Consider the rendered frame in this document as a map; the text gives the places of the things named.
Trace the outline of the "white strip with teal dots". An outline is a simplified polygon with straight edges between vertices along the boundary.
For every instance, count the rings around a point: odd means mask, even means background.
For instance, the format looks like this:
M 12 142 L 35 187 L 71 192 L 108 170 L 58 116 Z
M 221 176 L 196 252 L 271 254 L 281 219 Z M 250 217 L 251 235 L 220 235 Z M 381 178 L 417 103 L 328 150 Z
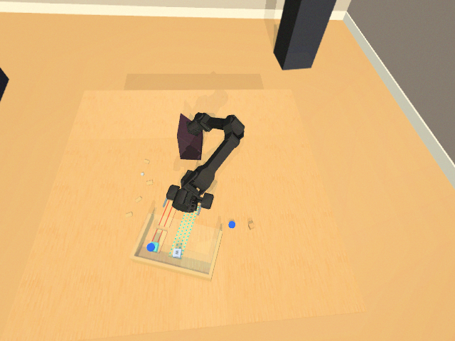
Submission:
M 197 206 L 197 210 L 194 211 L 194 212 L 191 212 L 191 213 L 185 212 L 184 215 L 183 215 L 183 219 L 182 220 L 186 221 L 186 222 L 194 223 L 195 219 L 196 219 L 196 215 L 198 213 L 198 210 L 199 210 L 199 206 Z

